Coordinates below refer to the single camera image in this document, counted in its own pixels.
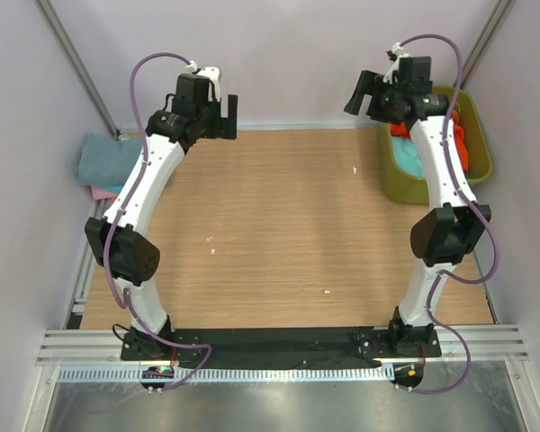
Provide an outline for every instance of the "orange cloth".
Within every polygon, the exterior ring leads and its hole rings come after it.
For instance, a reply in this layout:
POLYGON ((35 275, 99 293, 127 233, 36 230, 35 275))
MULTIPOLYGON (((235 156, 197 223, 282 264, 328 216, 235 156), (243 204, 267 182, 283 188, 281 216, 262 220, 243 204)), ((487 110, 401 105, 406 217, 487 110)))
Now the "orange cloth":
MULTIPOLYGON (((456 150, 458 150, 458 157, 460 158, 460 164, 464 171, 468 171, 470 165, 470 157, 468 155, 468 148, 464 145, 464 128, 460 126, 460 116, 458 111, 452 112, 452 120, 454 121, 454 142, 456 143, 456 150)), ((410 139, 410 134, 406 130, 406 124, 391 124, 390 134, 393 137, 403 137, 410 139)))

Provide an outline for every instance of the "green basket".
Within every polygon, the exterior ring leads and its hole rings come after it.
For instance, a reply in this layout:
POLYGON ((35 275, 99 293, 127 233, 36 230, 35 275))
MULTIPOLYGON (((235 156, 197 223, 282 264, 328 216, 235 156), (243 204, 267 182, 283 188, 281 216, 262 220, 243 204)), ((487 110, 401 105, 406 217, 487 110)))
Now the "green basket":
MULTIPOLYGON (((433 91, 452 98, 454 88, 434 86, 433 91)), ((490 153, 476 107, 467 93, 460 92, 456 110, 460 116, 460 125, 464 129, 464 144, 468 148, 469 170, 466 179, 470 186, 475 186, 486 180, 492 172, 490 153)), ((410 175, 398 166, 394 159, 390 126, 386 123, 380 128, 378 142, 382 159, 382 187, 388 197, 396 203, 428 204, 426 179, 410 175)))

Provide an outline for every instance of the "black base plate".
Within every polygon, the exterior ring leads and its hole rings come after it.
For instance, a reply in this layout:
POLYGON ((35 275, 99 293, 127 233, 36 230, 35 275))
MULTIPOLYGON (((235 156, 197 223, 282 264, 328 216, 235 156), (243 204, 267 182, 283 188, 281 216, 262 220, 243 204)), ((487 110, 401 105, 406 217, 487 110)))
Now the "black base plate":
MULTIPOLYGON (((179 344, 210 344, 212 352, 205 369, 361 369, 379 367, 377 359, 382 357, 420 357, 419 345, 409 345, 406 339, 398 349, 392 349, 386 342, 385 328, 179 328, 173 333, 168 321, 160 336, 179 344)), ((435 345, 424 345, 425 356, 439 357, 435 331, 432 340, 436 340, 435 345)), ((181 367, 195 368, 206 349, 179 349, 177 353, 181 367)), ((124 361, 166 361, 171 357, 172 348, 146 334, 130 330, 124 337, 124 361)))
POLYGON ((422 355, 421 347, 424 347, 424 357, 440 357, 442 350, 438 343, 438 335, 432 330, 430 341, 420 344, 419 341, 410 341, 407 337, 402 339, 398 346, 392 347, 388 342, 387 328, 369 328, 363 330, 362 357, 366 359, 375 358, 418 358, 422 355))

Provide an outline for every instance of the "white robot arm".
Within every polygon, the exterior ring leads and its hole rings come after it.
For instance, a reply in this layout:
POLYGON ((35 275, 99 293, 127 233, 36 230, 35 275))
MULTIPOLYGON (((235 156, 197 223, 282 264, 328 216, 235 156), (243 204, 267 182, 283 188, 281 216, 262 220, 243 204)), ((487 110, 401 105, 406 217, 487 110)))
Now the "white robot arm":
MULTIPOLYGON (((159 250, 145 238, 158 198, 168 178, 198 139, 234 140, 237 135, 237 96, 229 95, 228 117, 221 116, 220 70, 217 67, 198 69, 194 63, 188 69, 191 73, 178 78, 170 110, 167 110, 167 97, 166 107, 148 120, 148 159, 145 161, 143 149, 126 185, 103 218, 90 218, 85 225, 94 257, 102 266, 109 228, 121 213, 112 237, 110 268, 114 283, 121 291, 128 288, 130 304, 139 316, 139 319, 132 317, 131 320, 137 340, 147 334, 139 320, 154 334, 169 337, 172 333, 154 278, 159 250), (137 183, 143 164, 146 164, 144 176, 137 183), (123 211, 124 199, 132 191, 126 211, 123 211)), ((154 338, 148 336, 147 342, 160 354, 160 346, 154 338)))
MULTIPOLYGON (((431 339, 434 323, 428 312, 433 313, 437 305, 447 280, 445 271, 453 272, 464 255, 473 251, 484 226, 460 196, 476 202, 458 157, 451 119, 443 137, 449 101, 432 91, 430 57, 412 57, 400 44, 387 54, 393 62, 390 70, 384 76, 362 71, 345 111, 358 115, 365 95, 370 95, 366 114, 378 122, 405 122, 424 165, 430 211, 410 233, 412 252, 418 260, 388 329, 388 343, 396 349, 402 340, 415 347, 431 339)), ((478 205, 478 209, 489 221, 490 207, 478 205)))

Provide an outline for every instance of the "white wall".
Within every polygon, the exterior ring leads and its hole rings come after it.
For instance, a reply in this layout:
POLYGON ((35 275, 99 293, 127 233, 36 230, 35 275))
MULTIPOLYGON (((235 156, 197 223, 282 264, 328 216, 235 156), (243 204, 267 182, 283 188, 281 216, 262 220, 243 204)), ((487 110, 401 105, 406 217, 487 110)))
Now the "white wall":
MULTIPOLYGON (((467 90, 494 163, 477 191, 502 249, 489 292, 499 319, 519 325, 540 373, 540 1, 516 2, 467 90)), ((477 254, 488 270, 489 241, 477 254)))
MULTIPOLYGON (((131 69, 157 51, 219 66, 224 94, 239 96, 248 125, 356 124, 343 112, 360 70, 386 72, 385 51, 424 32, 452 37, 464 54, 495 0, 52 0, 117 125, 134 126, 131 69)), ((417 42, 432 55, 434 79, 452 84, 453 55, 440 42, 417 42)), ((140 72, 144 117, 176 87, 182 66, 164 59, 140 72)))
POLYGON ((104 127, 37 7, 0 1, 0 432, 19 427, 65 317, 92 209, 71 174, 86 131, 104 127))

